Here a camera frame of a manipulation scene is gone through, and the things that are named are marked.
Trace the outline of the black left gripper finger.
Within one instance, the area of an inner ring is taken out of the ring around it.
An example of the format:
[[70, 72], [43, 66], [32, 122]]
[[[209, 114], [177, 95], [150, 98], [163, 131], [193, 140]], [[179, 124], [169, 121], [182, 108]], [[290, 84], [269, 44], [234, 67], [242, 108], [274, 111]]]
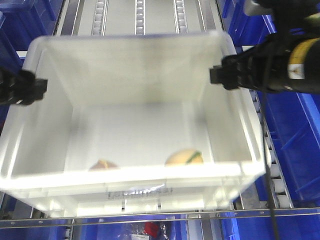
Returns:
[[36, 78], [28, 70], [17, 73], [5, 68], [0, 70], [0, 104], [28, 106], [44, 98], [48, 89], [48, 80]]

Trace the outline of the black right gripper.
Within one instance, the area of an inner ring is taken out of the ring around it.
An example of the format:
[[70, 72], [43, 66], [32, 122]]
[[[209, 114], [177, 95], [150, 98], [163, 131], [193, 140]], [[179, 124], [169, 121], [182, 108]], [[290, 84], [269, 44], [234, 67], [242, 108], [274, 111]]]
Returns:
[[294, 42], [290, 51], [272, 56], [270, 66], [266, 58], [254, 59], [250, 51], [225, 56], [220, 65], [209, 69], [209, 80], [226, 90], [245, 88], [265, 93], [319, 94], [320, 39]]

